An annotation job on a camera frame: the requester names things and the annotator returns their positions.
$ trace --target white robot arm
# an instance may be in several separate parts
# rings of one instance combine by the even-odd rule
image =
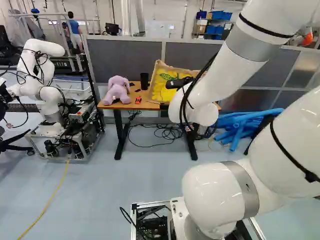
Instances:
[[[214,101],[225,99],[255,74],[281,45],[303,26],[320,22],[319,0],[249,0],[207,74],[188,97],[190,122],[212,125],[218,118]],[[186,92],[190,83],[185,85]],[[179,123],[184,96],[180,89],[170,103],[171,121]]]
[[[218,117],[213,101],[233,94],[302,26],[319,21],[320,0],[249,0],[207,74],[190,92],[190,122],[212,125]],[[169,106],[176,123],[183,96],[179,90]],[[238,220],[320,195],[319,102],[317,87],[254,139],[248,157],[199,165],[185,174],[184,202],[202,233],[223,239]],[[187,232],[186,239],[193,239]]]
[[[17,65],[17,74],[25,78],[25,82],[7,88],[7,91],[15,97],[28,96],[34,100],[45,101],[41,111],[54,122],[58,121],[58,102],[62,95],[58,89],[48,86],[55,72],[55,66],[49,57],[61,57],[64,54],[65,49],[59,44],[29,39],[23,47]],[[40,69],[36,75],[34,68],[38,65],[40,65]]]

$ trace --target blue shirt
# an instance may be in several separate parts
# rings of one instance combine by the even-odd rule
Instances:
[[[77,21],[70,19],[70,25],[73,34],[80,34],[78,30],[79,23]]]

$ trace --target box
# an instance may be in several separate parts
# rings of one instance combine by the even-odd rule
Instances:
[[[221,35],[214,35],[212,37],[212,40],[221,40],[222,39],[222,36]]]
[[[224,12],[222,19],[229,21],[231,19],[232,12]]]
[[[207,26],[205,32],[207,34],[215,34],[216,33],[216,26]]]
[[[224,33],[225,28],[223,26],[216,26],[215,27],[215,34],[223,34]]]
[[[208,12],[207,14],[206,14],[206,17],[205,17],[206,19],[212,19],[212,12]]]
[[[196,19],[205,19],[207,16],[207,12],[206,11],[198,11],[196,13]]]
[[[204,34],[206,32],[206,25],[195,25],[193,34]]]
[[[207,25],[207,23],[208,23],[208,20],[206,20],[206,19],[198,19],[196,21],[197,25]]]
[[[212,12],[212,19],[223,19],[224,11],[213,11]]]

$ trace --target person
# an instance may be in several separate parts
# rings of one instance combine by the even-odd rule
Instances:
[[[68,44],[69,49],[72,49],[72,48],[73,48],[73,45],[72,45],[72,41],[71,41],[71,38],[70,38],[70,33],[69,33],[69,31],[68,31],[67,26],[68,26],[68,25],[67,25],[66,22],[63,22],[63,23],[62,23],[62,28],[63,28],[63,32],[64,32],[64,35],[65,35],[66,43]]]
[[[84,46],[82,43],[82,39],[81,39],[81,34],[82,31],[80,29],[79,23],[76,20],[73,20],[74,18],[74,13],[72,11],[68,11],[68,17],[69,17],[69,21],[70,21],[70,27],[71,27],[71,31],[73,33],[73,36],[75,38],[75,42],[78,45],[80,52],[83,53],[84,52]],[[70,27],[67,26],[66,30],[68,35],[70,36]]]

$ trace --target wooden desk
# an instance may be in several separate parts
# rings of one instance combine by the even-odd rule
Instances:
[[[101,101],[98,104],[99,109],[119,109],[119,110],[151,110],[151,111],[160,111],[160,105],[158,103],[153,103],[148,101],[149,88],[146,91],[135,92],[135,90],[140,89],[140,81],[131,81],[134,86],[130,87],[129,97],[131,98],[130,104],[123,104],[121,101],[111,104],[104,105]],[[141,97],[141,103],[135,104],[136,98]],[[218,107],[218,110],[221,110],[221,107],[218,104],[215,104]]]
[[[149,102],[148,101],[148,94],[149,94],[149,89],[146,91],[139,91],[135,92],[135,90],[140,89],[140,81],[131,81],[134,85],[130,87],[130,94],[129,97],[131,98],[131,103],[130,104],[122,104],[121,101],[117,103],[113,103],[111,105],[104,105],[101,101],[98,104],[99,109],[110,109],[113,110],[113,115],[114,115],[114,121],[115,121],[115,127],[116,127],[116,132],[118,136],[118,145],[114,154],[114,159],[115,160],[120,160],[122,152],[124,150],[124,146],[126,143],[126,139],[128,136],[129,128],[130,128],[130,122],[126,123],[123,127],[122,123],[122,117],[121,117],[121,110],[151,110],[151,111],[161,111],[160,109],[160,104]],[[141,97],[141,103],[140,104],[135,104],[136,98]],[[189,152],[191,155],[191,159],[196,161],[198,160],[198,155],[197,151],[194,145],[195,138],[194,136],[191,136],[191,134],[187,133],[186,136],[186,141],[187,145],[189,148]]]

